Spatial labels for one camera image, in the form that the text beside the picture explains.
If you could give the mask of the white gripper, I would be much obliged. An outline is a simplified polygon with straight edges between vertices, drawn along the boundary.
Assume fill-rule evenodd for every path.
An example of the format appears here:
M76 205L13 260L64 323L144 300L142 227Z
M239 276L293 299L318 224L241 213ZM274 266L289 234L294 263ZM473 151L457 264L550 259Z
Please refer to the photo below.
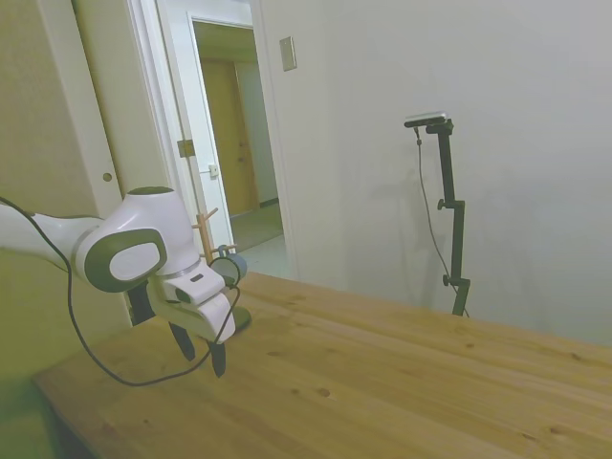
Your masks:
M159 297L155 300L155 314L169 321L183 356L188 361L195 359L195 348L188 332L210 340L208 351L212 368L215 376L221 378L227 367L223 342L235 333L224 278L206 263L199 262L181 272L156 275L155 287Z

